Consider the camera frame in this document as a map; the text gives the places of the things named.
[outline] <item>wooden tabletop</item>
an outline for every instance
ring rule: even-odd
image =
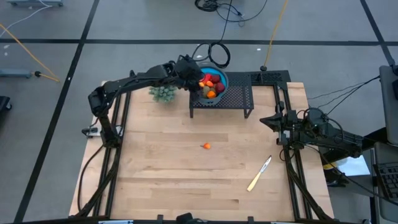
[[[307,108],[303,83],[288,83],[288,87],[292,108]],[[282,147],[275,143],[277,134],[259,122],[275,114],[274,92],[272,87],[254,86],[253,96],[254,110],[248,119],[242,110],[195,110],[191,119],[187,91],[177,91],[168,105],[153,102],[147,88],[134,91],[111,218],[155,220],[163,214],[165,220],[174,220],[191,212],[205,220],[253,216],[255,221],[294,221],[285,163],[279,159]],[[211,149],[200,147],[205,142]],[[88,140],[82,166],[101,144],[100,138]],[[312,149],[301,152],[308,191],[332,217],[320,157]],[[267,170],[248,192],[270,155]],[[82,205],[98,186],[103,156],[104,150],[85,172]],[[77,213],[76,193],[71,215]]]

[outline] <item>table leg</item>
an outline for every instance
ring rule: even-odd
[[[243,111],[244,111],[244,118],[248,119],[251,114],[252,109],[250,109],[249,112],[246,109],[244,109]]]

